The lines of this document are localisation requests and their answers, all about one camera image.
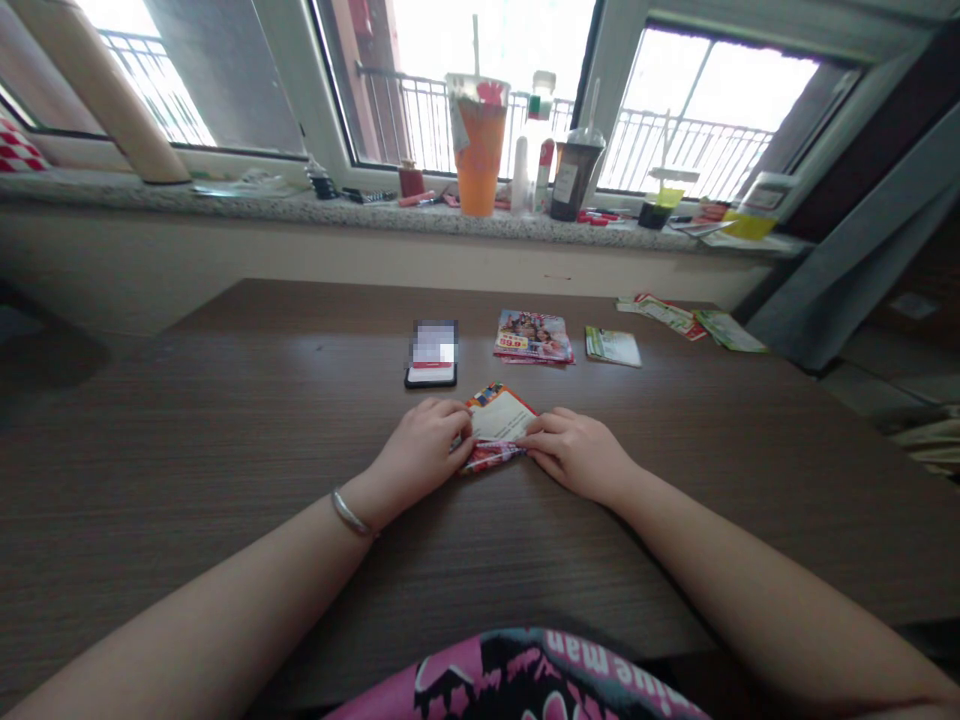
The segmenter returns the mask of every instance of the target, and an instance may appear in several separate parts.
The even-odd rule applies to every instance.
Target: hand
[[[608,507],[643,472],[606,425],[566,408],[530,423],[517,445],[565,488]]]
[[[377,459],[340,495],[357,517],[379,531],[467,461],[475,444],[472,433],[466,405],[428,398],[407,411]],[[450,452],[457,437],[462,442]]]

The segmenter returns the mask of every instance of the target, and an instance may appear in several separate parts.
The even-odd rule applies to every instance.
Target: gray curtain
[[[837,356],[960,198],[960,105],[933,127],[747,323],[821,370]]]

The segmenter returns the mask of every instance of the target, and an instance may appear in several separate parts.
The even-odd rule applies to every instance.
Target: granite window sill
[[[145,185],[134,175],[91,170],[0,174],[0,203],[108,208],[768,260],[792,259],[809,249],[808,243],[799,240],[791,240],[790,250],[784,252],[714,248],[682,233],[648,230],[635,223],[593,227],[542,216],[516,218],[500,210],[493,217],[471,218],[444,205],[364,206],[347,200],[318,200],[312,191],[284,199],[205,197],[193,193],[186,185]]]

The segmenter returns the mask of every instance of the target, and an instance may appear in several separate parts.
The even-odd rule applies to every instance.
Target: wooden table
[[[565,317],[577,365],[502,365],[501,308]],[[402,382],[418,318],[460,322],[459,385],[437,394],[499,379],[534,409],[592,415],[886,622],[960,614],[953,488],[779,358],[688,342],[611,298],[246,280],[0,435],[0,709],[363,470],[425,397]],[[587,324],[635,333],[643,369],[588,361]],[[711,645],[624,526],[520,459],[453,480],[392,526],[264,702],[341,700],[524,624],[635,659]]]

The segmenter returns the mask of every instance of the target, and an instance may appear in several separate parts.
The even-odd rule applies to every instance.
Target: smartphone
[[[418,321],[403,384],[408,388],[456,385],[457,342],[456,320]]]

